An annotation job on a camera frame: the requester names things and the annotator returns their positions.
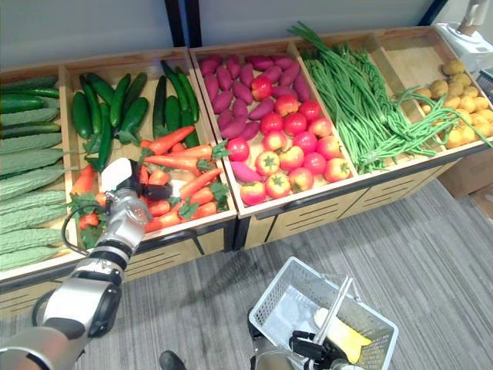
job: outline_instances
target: cucumber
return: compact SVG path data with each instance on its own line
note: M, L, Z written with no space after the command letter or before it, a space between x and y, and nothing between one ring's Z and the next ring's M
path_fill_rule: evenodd
M45 103L45 108L60 109L60 101L58 99L49 98L47 96L40 96L39 98Z
M104 79L96 75L95 73L88 73L86 75L87 80L91 84L92 88L98 93L99 96L110 105L115 94L115 90Z
M89 110L91 112L92 131L94 133L101 132L101 111L99 110L98 97L94 92L94 89L89 85L86 78L83 75L79 76L80 86L87 98L89 104Z
M17 113L45 106L40 98L29 95L5 94L0 96L0 113Z
M112 127L120 127L122 123L123 101L125 100L125 92L129 84L130 74L127 73L119 80L118 85L116 85L115 95L109 108L109 121Z
M59 90L53 87L39 87L37 89L2 89L1 94L22 94L46 96L48 98L58 99L60 97Z
M29 135L39 135L41 133L59 133L60 126L56 123L33 123L29 126L8 127L0 130L0 136L2 139L9 139L11 137L21 137Z
M193 113L191 110L186 110L182 112L182 123L181 127L185 126L193 126ZM185 140L183 141L187 148L193 148L194 146L199 146L199 137L197 136L197 131L194 130L191 134L189 134Z
M10 82L2 85L3 90L13 89L37 89L39 87L53 87L58 81L57 76L34 77L23 79L22 81Z
M51 121L59 114L56 108L41 108L35 110L26 110L25 112L6 113L0 115L0 122L6 126L20 125L23 123L34 123Z
M144 117L147 114L147 109L149 108L149 102L146 98L140 97L130 106L129 111L126 113L123 119L121 133L131 133L136 135L143 123ZM120 143L128 144L130 140L126 135L119 136Z
M180 127L180 108L179 100L176 96L171 95L166 99L166 110L164 111L164 121L168 133L177 131Z
M129 110L132 103L140 96L140 93L144 89L147 82L147 74L141 72L133 80L129 87L129 91L126 93L125 100L123 101L123 113Z
M166 108L166 77L161 76L157 83L156 95L154 96L153 108L153 138L167 134L164 112Z
M188 80L186 74L181 70L179 66L177 66L175 70L179 81L182 83L182 86L185 89L186 98L192 112L193 122L195 123L199 120L199 101L197 100L195 92L193 91L192 85L190 85L190 81Z
M83 139L88 139L92 134L91 118L86 97L80 91L74 95L72 102L72 123L75 130Z
M176 95L178 96L179 106L182 111L185 112L189 108L188 99L186 98L185 88L179 81L178 76L173 72L173 70L166 64L164 60L161 61L161 66L166 74L166 77L171 81L173 87L175 88Z

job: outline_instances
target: drawer front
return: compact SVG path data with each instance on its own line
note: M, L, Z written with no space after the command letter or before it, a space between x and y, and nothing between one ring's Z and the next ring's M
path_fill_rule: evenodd
M435 167L435 171L430 175L428 176L428 178L424 179L423 181L421 181L421 183L419 183L414 189L411 189L408 193L406 193L403 197L409 197L411 196L412 194L416 193L417 191L419 191L424 185L426 185L427 183L429 183L430 181L432 181L433 179L436 179L437 177L439 177L443 172L445 172L446 170L448 170L449 168L451 168L452 166L454 166L455 164L457 163L457 161L455 162L452 162L452 163L447 163L447 164L444 164L443 166L439 166L439 167Z
M250 218L250 224L248 225L244 248L250 249L262 245L269 233L273 221L273 216L263 218L262 220L258 220L255 216L252 216Z
M439 170L438 167L431 168L412 175L400 177L386 183L379 183L371 187L363 196L357 200L341 218L359 214L366 210L384 206L401 199L415 189L420 189L427 179L433 178L433 174Z
M224 249L223 229L201 235L199 236L199 241L206 254L221 251ZM128 268L125 270L124 282L184 264L198 257L201 257L200 252L190 239L164 248L137 254L132 257ZM57 288L63 280L65 278L0 294L0 317L9 318L13 315L28 313L39 297Z
M301 233L333 222L366 190L359 190L277 216L268 241Z

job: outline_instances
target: produce display stand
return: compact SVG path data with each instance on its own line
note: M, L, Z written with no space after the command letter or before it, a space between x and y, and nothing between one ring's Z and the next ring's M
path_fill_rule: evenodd
M328 46L347 43L353 49L367 50L371 61L379 68L386 80L389 95L414 86L425 86L436 79L443 79L441 66L457 59L446 41L433 27L326 34L322 38ZM300 38L288 38L190 50L213 132L218 140L221 140L220 129L200 72L200 60L213 54L222 57L228 55L241 57L287 53L300 63L301 72L308 77L300 56L305 49L312 49L311 45ZM310 78L308 82L312 99L319 102L323 114L328 116ZM402 109L411 123L424 117L416 102L407 102L402 105ZM260 141L254 138L252 143L250 150L258 153ZM346 180L325 183L322 186L317 185L315 181L311 190L269 200L252 207L247 207L241 200L240 185L233 175L231 164L227 158L223 159L238 209L234 249L251 248L268 241L275 241L407 197L446 171L463 156L486 149L487 144L476 141L452 150L435 143L432 147L438 153L434 157L401 155L396 163L389 162L386 170L363 175L357 174L352 167L352 177ZM344 145L342 152L348 158Z
M189 53L186 48L170 50L153 50L145 52L126 53L62 62L50 66L35 66L23 69L2 72L0 80L10 82L29 77L43 75L58 75L60 92L60 118L62 127L62 148L66 155L63 165L66 169L73 167L83 168L87 165L84 160L83 140L77 135L72 125L72 97L80 90L79 75L86 72L95 72L113 86L126 73L134 78L140 72L147 73L148 81L141 93L149 100L149 111L146 115L139 135L142 138L152 138L152 107L156 85L163 74L160 60L166 60L174 68L180 66L188 75L193 89L196 92L200 106L200 119L196 123L196 131L202 144L216 145L208 116L200 98L200 90L196 82ZM173 94L171 82L167 82L168 95ZM112 155L109 162L127 157L139 160L140 148L132 144L122 146L118 140L112 142ZM223 168L220 160L216 165ZM50 186L51 189L65 190L67 202L70 201L70 190L79 176L78 170L67 170L65 176ZM174 170L174 180L187 181L191 174L186 171ZM221 182L227 184L226 174L220 176ZM204 254L217 251L228 251L233 246L233 233L236 222L236 208L232 197L228 194L229 210L219 212L213 216L191 220L189 222L148 233L139 248L137 255L132 259L126 270L126 281L146 276L166 268L191 261ZM62 220L53 223L58 229ZM69 240L77 243L77 230L72 220L68 228ZM32 264L25 267L0 273L0 315L16 315L28 310L41 294L55 288L59 279L66 276L82 256L74 252L65 251L63 255L53 259Z

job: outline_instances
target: purple sweet potato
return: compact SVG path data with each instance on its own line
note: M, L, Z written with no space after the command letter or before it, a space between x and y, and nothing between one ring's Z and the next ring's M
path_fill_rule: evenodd
M234 139L235 137L238 137L245 129L245 125L247 124L246 121L247 118L245 116L234 117L221 130L221 136L224 139Z
M266 76L272 83L276 83L282 73L283 70L279 66L273 66L262 73L261 76Z
M233 168L234 176L239 181L244 183L262 181L262 177L243 162L231 162L231 168Z
M253 101L251 90L240 81L233 82L233 94L236 98L242 99L247 105Z
M274 109L274 101L272 99L264 99L262 102L250 112L248 118L261 119L266 114L272 112Z
M245 140L251 140L259 132L260 122L259 121L249 121L246 123L245 129L241 133L241 137Z
M253 68L257 71L265 71L274 65L272 59L264 55L250 55L247 56L246 61L252 63Z
M208 75L209 73L214 73L217 67L221 64L222 59L219 60L217 55L210 55L202 59L199 63L200 71L202 76Z
M240 75L241 65L237 55L230 55L226 61L226 67L231 75L232 79L235 79Z
M206 90L207 95L209 95L209 100L213 102L217 96L217 93L219 92L219 83L217 82L217 78L212 73L209 73L208 75L204 76L203 81L206 84Z
M219 114L219 117L217 117L217 125L219 126L219 130L222 130L232 118L233 112L228 109Z
M215 114L220 114L222 111L228 109L233 99L233 93L231 91L225 91L220 93L213 100L213 109Z
M207 58L215 60L217 62L218 66L223 64L223 57L219 54L211 54L211 55L208 55Z
M250 63L245 64L240 70L240 81L250 87L253 81L253 66Z
M233 103L233 116L248 116L247 104L242 99L236 99Z
M217 67L216 70L217 81L219 82L219 87L223 91L228 91L231 89L231 84L233 80L231 79L231 75L224 66Z
M283 71L291 67L294 61L288 55L271 55L270 58L274 61L276 66L279 66Z
M291 89L289 86L274 86L272 88L272 96L274 98L277 99L282 95L293 95L293 96L298 97L298 94L296 93L296 91Z
M310 87L302 73L294 79L293 88L298 94L298 100L301 102L310 100Z
M300 65L298 63L293 63L293 65L286 69L283 75L279 79L279 86L289 86L293 83L294 79L300 73Z

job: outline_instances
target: carrot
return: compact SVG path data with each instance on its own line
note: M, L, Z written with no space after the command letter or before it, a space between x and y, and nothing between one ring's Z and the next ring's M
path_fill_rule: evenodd
M100 206L105 207L106 206L106 195L104 193L97 193L96 194L96 202L98 202Z
M183 152L185 150L185 147L183 146L182 143L176 143L173 145L173 148L171 148L171 153L179 153Z
M160 137L154 140L150 145L151 149L156 155L161 155L170 150L173 145L184 140L188 135L190 135L195 130L194 126L185 126L177 131L174 131L166 136Z
M140 166L139 181L142 185L147 185L149 183L149 172L147 172L146 166Z
M218 177L223 172L220 168L215 168L213 170L209 170L202 175L196 177L193 180L190 180L188 183L183 185L179 189L179 195L182 199L186 199L194 195L197 191L202 189L208 183L213 181L216 177Z
M85 194L91 191L92 186L94 185L94 179L96 178L96 172L89 164L84 168L84 170L80 171L80 176L77 181L74 183L72 190L70 193L72 194Z
M169 181L169 174L159 168L151 173L149 177L149 185L166 185Z
M190 204L198 203L200 206L205 203L212 202L214 194L209 187L203 187L190 198Z
M192 220L196 220L197 218L212 216L217 213L217 205L214 202L205 203L200 206L195 214L192 216Z
M213 148L211 145L199 145L190 149L185 149L182 152L170 153L169 156L189 156L197 159L210 160L213 156Z
M179 224L179 217L177 210L171 210L167 214L164 214L159 217L154 217L152 221L150 221L146 225L146 233L151 233L156 230L161 230L165 227L170 227Z
M156 202L152 202L149 205L149 212L154 216L162 216L169 212L171 206L165 200L158 200Z
M148 156L144 159L147 163L159 164L160 166L179 168L181 170L187 170L193 173L195 176L199 176L200 172L197 168L198 159L190 158L187 156Z
M152 144L153 142L151 140L140 140L140 147L141 148L147 148L149 149L149 146Z

